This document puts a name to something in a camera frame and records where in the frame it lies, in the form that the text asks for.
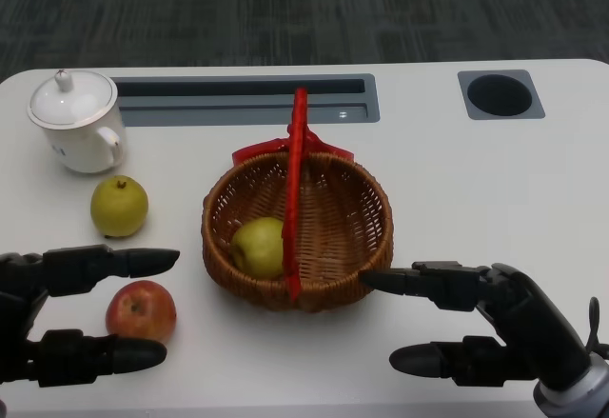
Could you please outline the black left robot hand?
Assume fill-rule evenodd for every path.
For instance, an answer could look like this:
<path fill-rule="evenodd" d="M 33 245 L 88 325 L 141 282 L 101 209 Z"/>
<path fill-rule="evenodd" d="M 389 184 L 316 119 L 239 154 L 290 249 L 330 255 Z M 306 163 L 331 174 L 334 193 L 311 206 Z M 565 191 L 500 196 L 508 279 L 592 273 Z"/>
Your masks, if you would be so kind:
<path fill-rule="evenodd" d="M 139 278 L 171 269 L 175 249 L 118 249 L 106 245 L 54 249 L 42 255 L 1 257 L 1 380 L 35 381 L 42 388 L 93 383 L 100 375 L 136 372 L 162 364 L 157 341 L 118 335 L 86 336 L 80 329 L 28 335 L 48 297 L 90 292 L 110 277 Z"/>

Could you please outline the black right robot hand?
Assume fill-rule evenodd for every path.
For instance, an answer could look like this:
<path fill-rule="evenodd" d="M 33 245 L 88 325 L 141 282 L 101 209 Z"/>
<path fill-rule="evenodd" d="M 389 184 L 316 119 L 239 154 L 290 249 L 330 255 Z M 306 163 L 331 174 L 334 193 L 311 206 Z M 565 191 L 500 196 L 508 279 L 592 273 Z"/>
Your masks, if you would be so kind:
<path fill-rule="evenodd" d="M 419 262 L 408 269 L 362 271 L 359 279 L 383 292 L 427 298 L 438 309 L 477 310 L 497 333 L 399 348 L 389 357 L 399 372 L 450 378 L 461 387 L 539 380 L 563 391 L 591 367 L 584 344 L 566 318 L 530 277 L 512 267 Z"/>

